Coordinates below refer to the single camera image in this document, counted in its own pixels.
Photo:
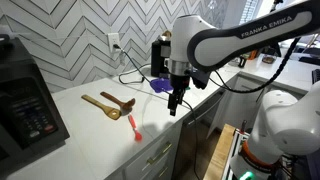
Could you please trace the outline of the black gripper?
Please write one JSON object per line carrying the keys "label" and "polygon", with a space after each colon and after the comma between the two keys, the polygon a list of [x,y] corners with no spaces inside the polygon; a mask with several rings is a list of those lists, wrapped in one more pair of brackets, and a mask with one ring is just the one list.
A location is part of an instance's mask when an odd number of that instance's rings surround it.
{"label": "black gripper", "polygon": [[173,94],[169,95],[168,109],[170,110],[171,116],[176,115],[177,104],[182,104],[185,89],[189,86],[189,82],[189,76],[177,76],[174,74],[170,75],[170,84],[173,87]]}

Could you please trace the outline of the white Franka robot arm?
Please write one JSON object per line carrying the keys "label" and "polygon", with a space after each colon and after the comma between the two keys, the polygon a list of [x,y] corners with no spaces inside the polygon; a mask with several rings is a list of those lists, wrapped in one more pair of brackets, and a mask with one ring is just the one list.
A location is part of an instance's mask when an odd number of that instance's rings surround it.
{"label": "white Franka robot arm", "polygon": [[[268,15],[228,29],[216,28],[199,15],[174,21],[168,69],[173,93],[171,115],[193,82],[204,89],[210,74],[234,58],[286,39],[298,41],[317,32],[320,0],[301,0]],[[242,179],[272,180],[282,155],[308,155],[320,147],[320,83],[301,99],[281,90],[266,93],[249,138],[231,158],[233,174]]]}

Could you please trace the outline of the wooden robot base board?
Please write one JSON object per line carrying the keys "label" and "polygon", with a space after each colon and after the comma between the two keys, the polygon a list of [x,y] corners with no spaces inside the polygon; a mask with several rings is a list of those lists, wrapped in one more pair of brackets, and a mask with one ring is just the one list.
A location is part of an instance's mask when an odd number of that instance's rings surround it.
{"label": "wooden robot base board", "polygon": [[221,180],[227,163],[235,128],[225,124],[203,180]]}

